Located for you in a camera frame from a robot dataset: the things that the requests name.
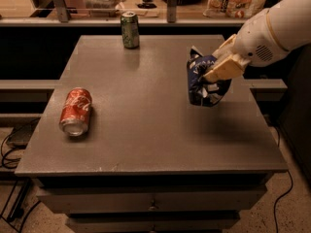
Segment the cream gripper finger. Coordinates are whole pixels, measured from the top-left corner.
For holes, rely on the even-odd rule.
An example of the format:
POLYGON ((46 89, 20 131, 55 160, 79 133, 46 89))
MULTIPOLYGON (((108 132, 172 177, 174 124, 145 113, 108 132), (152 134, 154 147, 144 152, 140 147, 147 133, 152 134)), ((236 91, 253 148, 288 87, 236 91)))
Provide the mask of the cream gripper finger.
POLYGON ((239 54, 230 54, 221 61, 217 60, 212 69, 204 75, 204 79, 209 83, 216 83, 240 77, 249 63, 249 59, 239 54))
POLYGON ((236 34, 231 35, 225 40, 213 53, 212 55, 218 60, 225 59, 232 54, 236 54, 235 48, 236 34))

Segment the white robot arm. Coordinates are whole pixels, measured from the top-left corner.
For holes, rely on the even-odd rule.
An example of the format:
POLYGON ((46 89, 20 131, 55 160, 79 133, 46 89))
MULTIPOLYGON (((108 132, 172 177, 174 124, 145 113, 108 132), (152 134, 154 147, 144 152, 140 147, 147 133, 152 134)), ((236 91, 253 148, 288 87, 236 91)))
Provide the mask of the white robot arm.
POLYGON ((209 83, 244 74, 248 65, 266 67, 311 43, 311 0, 282 0, 249 18, 212 55, 204 78, 209 83))

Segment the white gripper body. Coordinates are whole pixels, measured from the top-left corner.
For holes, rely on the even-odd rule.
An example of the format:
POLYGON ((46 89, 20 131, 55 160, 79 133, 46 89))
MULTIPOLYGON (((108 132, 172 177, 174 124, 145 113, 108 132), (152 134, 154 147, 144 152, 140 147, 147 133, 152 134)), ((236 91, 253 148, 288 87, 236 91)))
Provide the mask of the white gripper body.
POLYGON ((290 52, 277 42, 264 9, 248 19, 237 33, 235 51, 253 67, 265 67, 285 58, 290 52))

